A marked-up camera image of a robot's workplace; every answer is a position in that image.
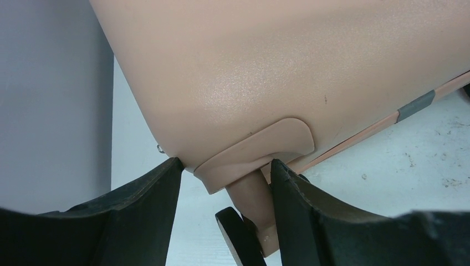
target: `white floor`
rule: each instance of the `white floor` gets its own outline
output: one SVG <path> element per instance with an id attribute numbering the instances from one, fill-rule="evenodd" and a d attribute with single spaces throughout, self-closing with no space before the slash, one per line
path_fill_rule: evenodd
<path id="1" fill-rule="evenodd" d="M 113 175 L 117 188 L 167 159 L 116 63 Z M 470 210 L 470 101 L 453 93 L 307 170 L 310 181 L 354 206 L 395 216 L 413 209 Z M 167 266 L 235 266 L 214 214 L 231 206 L 183 173 Z M 267 258 L 280 266 L 279 252 Z"/>

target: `black wheel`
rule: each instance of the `black wheel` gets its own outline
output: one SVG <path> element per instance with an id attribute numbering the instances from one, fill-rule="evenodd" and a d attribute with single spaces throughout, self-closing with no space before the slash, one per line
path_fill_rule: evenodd
<path id="1" fill-rule="evenodd" d="M 232 207 L 216 213 L 216 220 L 238 266 L 266 266 L 256 236 Z"/>

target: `caster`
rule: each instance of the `caster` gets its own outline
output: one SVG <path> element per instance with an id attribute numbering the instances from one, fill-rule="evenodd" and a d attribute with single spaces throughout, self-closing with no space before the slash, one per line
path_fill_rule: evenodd
<path id="1" fill-rule="evenodd" d="M 256 236 L 232 207 L 216 213 L 216 220 L 238 266 L 266 266 Z"/>

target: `gray wall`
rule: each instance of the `gray wall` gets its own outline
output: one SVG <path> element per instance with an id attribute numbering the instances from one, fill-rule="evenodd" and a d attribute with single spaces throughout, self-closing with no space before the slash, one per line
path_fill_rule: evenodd
<path id="1" fill-rule="evenodd" d="M 87 0 L 0 1 L 0 207 L 111 187 L 113 53 Z"/>

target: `gray tape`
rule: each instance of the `gray tape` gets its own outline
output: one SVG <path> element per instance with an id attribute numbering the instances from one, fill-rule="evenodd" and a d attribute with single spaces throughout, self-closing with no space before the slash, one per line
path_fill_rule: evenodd
<path id="1" fill-rule="evenodd" d="M 436 92 L 431 90 L 430 92 L 426 93 L 425 95 L 419 97 L 418 99 L 412 101 L 411 103 L 403 106 L 402 108 L 398 109 L 400 113 L 397 119 L 397 123 L 407 119 L 408 117 L 412 116 L 413 114 L 423 110 L 424 108 L 431 105 L 434 97 L 436 96 Z"/>

